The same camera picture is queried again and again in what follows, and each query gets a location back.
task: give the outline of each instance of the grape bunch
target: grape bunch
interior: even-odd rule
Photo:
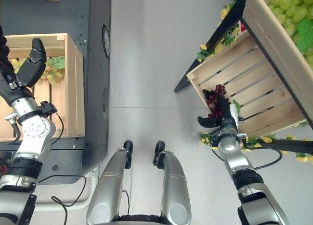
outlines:
[[[269,0],[268,6],[295,44],[300,37],[298,25],[304,19],[313,20],[313,0]],[[304,52],[313,69],[313,46]]]
[[[220,94],[225,98],[226,94],[225,86],[219,84],[216,85],[215,90],[204,89],[202,92],[206,98],[206,103],[212,112],[212,114],[210,113],[208,117],[209,118],[215,117],[217,119],[221,119],[223,117],[223,112],[219,104],[218,95]]]
[[[55,85],[57,82],[60,82],[62,78],[63,74],[59,72],[57,68],[47,65],[44,73],[38,81],[38,84],[42,83],[43,80],[48,80],[51,85]]]
[[[5,165],[0,166],[0,175],[4,175],[7,172],[8,168]]]

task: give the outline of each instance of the silver metal joint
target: silver metal joint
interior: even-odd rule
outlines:
[[[237,137],[240,139],[246,138],[246,133],[238,133]]]
[[[12,103],[12,108],[18,117],[38,110],[38,105],[33,98],[22,98]]]
[[[11,113],[11,114],[5,116],[4,119],[12,125],[12,124],[16,123],[17,116],[18,115],[16,113]]]

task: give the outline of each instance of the black cable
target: black cable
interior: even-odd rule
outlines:
[[[64,131],[64,123],[63,123],[63,121],[62,121],[62,118],[59,116],[59,114],[58,114],[57,112],[56,112],[55,114],[57,114],[57,116],[59,117],[59,120],[60,120],[60,122],[61,122],[61,124],[62,124],[62,131],[61,131],[59,137],[58,137],[55,141],[53,141],[53,143],[51,143],[51,145],[55,144],[56,141],[58,141],[58,140],[61,138],[61,136],[62,136],[62,134],[63,134],[63,131]]]
[[[87,179],[85,176],[82,176],[82,175],[51,175],[43,180],[40,180],[38,181],[38,183],[42,182],[42,181],[45,181],[49,178],[52,178],[52,177],[80,177],[80,178],[84,178],[85,179],[85,182],[84,182],[84,186],[83,186],[83,189],[82,191],[80,192],[80,194],[78,195],[78,197],[76,198],[76,200],[70,204],[70,205],[67,205],[67,204],[64,204],[59,198],[55,197],[55,196],[52,196],[51,199],[56,202],[57,204],[59,204],[60,206],[62,206],[62,208],[64,209],[64,212],[65,212],[65,218],[64,218],[64,225],[67,224],[67,207],[71,207],[73,205],[75,205],[75,203],[78,201],[78,199],[80,198],[80,196],[83,194],[83,191],[85,189],[85,186],[86,186],[86,182],[87,182]]]
[[[221,160],[221,161],[224,161],[223,158],[221,158],[214,150],[213,148],[211,148],[212,152]]]
[[[130,208],[130,202],[129,202],[129,195],[128,192],[126,190],[123,190],[122,193],[125,192],[126,196],[127,196],[127,201],[128,201],[128,210],[127,210],[127,215],[129,215],[129,208]]]
[[[247,148],[247,149],[250,149],[250,150],[268,149],[268,150],[276,151],[276,152],[279,154],[278,159],[276,159],[275,161],[273,161],[273,162],[271,162],[271,163],[268,163],[268,164],[265,164],[265,165],[261,165],[261,166],[255,167],[255,170],[259,170],[259,169],[263,169],[263,168],[269,167],[269,166],[271,166],[271,165],[273,165],[273,164],[276,164],[277,162],[279,162],[279,161],[283,158],[283,154],[281,153],[281,151],[279,151],[279,150],[277,150],[277,149],[270,148],[270,147],[251,148],[251,147],[248,147],[248,146],[247,146],[247,144],[246,144],[246,139],[243,139],[243,144],[244,144],[244,148]]]
[[[0,161],[1,161],[7,168],[10,167],[10,165],[9,165],[8,163],[6,163],[4,159],[0,158]]]

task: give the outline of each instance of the green leaf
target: green leaf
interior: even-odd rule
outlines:
[[[297,158],[305,158],[307,155],[305,153],[297,153],[295,157]]]
[[[275,138],[275,134],[273,134],[273,135],[266,135],[265,137],[269,137],[270,139],[276,139]]]
[[[301,122],[299,126],[306,127],[308,125],[309,125],[309,123],[307,121],[304,121],[304,122]]]
[[[46,63],[51,68],[63,69],[65,68],[65,57],[57,56],[49,59]]]
[[[238,115],[239,115],[239,113],[240,113],[240,104],[236,101],[236,100],[234,100],[233,99],[233,103],[234,103],[234,105],[236,106],[236,109],[237,109],[237,113],[238,113]]]
[[[304,53],[313,46],[313,21],[304,18],[298,25],[298,35],[300,39],[297,46],[300,52]]]

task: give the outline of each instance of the grape leaf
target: grape leaf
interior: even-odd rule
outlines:
[[[46,63],[51,68],[63,69],[65,68],[65,57],[57,56],[49,59]]]
[[[295,157],[297,158],[305,158],[307,155],[305,153],[297,153]]]
[[[202,61],[202,60],[205,60],[206,59],[206,56],[205,55],[202,55],[200,52],[197,52],[197,59],[199,61]]]
[[[233,103],[234,103],[234,105],[236,106],[236,109],[237,109],[237,113],[238,113],[238,115],[239,115],[239,113],[240,113],[240,104],[236,101],[236,100],[234,100],[233,99]]]
[[[266,135],[265,137],[269,137],[270,139],[276,139],[276,138],[275,138],[275,134],[272,134],[272,135]]]
[[[303,21],[298,25],[298,49],[301,53],[304,53],[307,49],[313,46],[313,21],[304,18]]]

